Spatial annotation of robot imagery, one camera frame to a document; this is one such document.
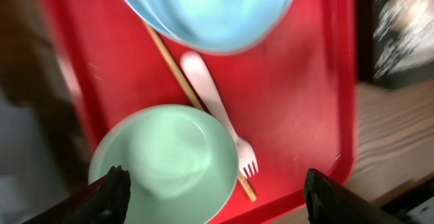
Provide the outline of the green saucer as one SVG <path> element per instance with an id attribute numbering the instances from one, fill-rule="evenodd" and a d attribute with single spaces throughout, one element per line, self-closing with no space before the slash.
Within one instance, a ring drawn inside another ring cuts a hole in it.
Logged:
<path id="1" fill-rule="evenodd" d="M 88 181 L 112 166 L 131 178 L 126 223 L 207 223 L 236 186 L 235 143 L 214 117 L 185 105 L 159 105 L 119 122 L 101 140 Z"/>

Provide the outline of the white plastic fork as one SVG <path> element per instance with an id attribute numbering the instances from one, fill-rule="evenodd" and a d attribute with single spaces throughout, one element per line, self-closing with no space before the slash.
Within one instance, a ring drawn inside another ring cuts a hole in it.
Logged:
<path id="1" fill-rule="evenodd" d="M 236 133 L 203 58 L 197 52 L 185 52 L 181 56 L 180 66 L 208 111 L 232 136 L 237 148 L 239 170 L 242 175 L 245 178 L 254 176 L 258 173 L 258 162 L 254 149 L 249 142 Z"/>

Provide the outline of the wooden chopstick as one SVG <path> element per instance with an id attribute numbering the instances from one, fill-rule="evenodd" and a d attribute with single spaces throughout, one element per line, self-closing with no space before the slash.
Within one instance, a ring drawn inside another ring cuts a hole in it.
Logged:
<path id="1" fill-rule="evenodd" d="M 178 64 L 176 61 L 172 58 L 172 55 L 170 54 L 169 50 L 166 48 L 164 42 L 161 40 L 160 36 L 157 34 L 157 32 L 145 21 L 142 21 L 143 25 L 146 27 L 149 35 L 151 36 L 154 44 L 157 46 L 157 49 L 159 50 L 160 54 L 163 56 L 163 59 L 165 60 L 166 64 L 168 65 L 170 71 L 176 78 L 176 81 L 186 94 L 187 98 L 190 100 L 192 105 L 199 110 L 205 111 L 205 109 L 202 107 L 199 99 L 196 97 L 196 94 L 194 93 L 191 85 L 186 80 L 186 77 L 182 73 L 182 71 L 179 69 Z M 257 200 L 257 196 L 251 187 L 251 185 L 248 183 L 248 180 L 242 175 L 242 172 L 238 171 L 237 180 L 240 183 L 240 185 L 243 187 L 243 190 L 249 197 L 249 199 L 252 202 L 255 202 Z"/>

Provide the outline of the large light blue plate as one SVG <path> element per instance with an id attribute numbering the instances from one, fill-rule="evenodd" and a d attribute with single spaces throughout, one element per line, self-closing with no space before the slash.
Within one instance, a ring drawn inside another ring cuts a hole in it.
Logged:
<path id="1" fill-rule="evenodd" d="M 227 55 L 261 42 L 293 0 L 124 0 L 149 26 L 202 52 Z"/>

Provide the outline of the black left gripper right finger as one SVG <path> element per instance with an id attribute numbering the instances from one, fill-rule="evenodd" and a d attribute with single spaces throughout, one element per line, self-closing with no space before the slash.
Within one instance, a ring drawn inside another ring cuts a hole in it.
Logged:
<path id="1" fill-rule="evenodd" d="M 403 223 L 314 168 L 307 172 L 304 199 L 310 224 Z"/>

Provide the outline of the rice and food scraps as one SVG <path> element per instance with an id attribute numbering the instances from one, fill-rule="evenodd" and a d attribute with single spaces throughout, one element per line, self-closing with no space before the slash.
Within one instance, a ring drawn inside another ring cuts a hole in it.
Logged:
<path id="1" fill-rule="evenodd" d="M 374 0 L 374 77 L 433 62 L 433 0 Z"/>

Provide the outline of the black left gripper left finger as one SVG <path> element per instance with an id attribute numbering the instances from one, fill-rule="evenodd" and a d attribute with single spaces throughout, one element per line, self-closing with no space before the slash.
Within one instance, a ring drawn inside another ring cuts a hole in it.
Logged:
<path id="1" fill-rule="evenodd" d="M 83 191 L 24 224 L 124 224 L 131 184 L 130 173 L 113 166 Z"/>

